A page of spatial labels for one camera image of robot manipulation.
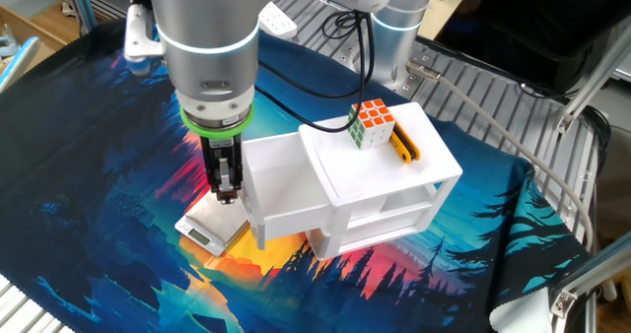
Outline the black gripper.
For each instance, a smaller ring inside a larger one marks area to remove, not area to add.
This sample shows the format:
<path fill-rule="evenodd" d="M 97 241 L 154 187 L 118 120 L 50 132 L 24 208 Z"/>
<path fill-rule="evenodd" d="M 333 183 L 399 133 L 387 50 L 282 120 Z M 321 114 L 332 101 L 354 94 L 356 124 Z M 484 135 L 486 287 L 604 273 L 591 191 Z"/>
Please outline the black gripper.
<path fill-rule="evenodd" d="M 200 142 L 208 185 L 214 188 L 213 192 L 221 204 L 233 204 L 242 188 L 243 166 L 234 165 L 229 159 L 236 159 L 241 155 L 241 135 L 222 140 L 201 137 Z M 215 176 L 214 159 L 219 160 Z"/>

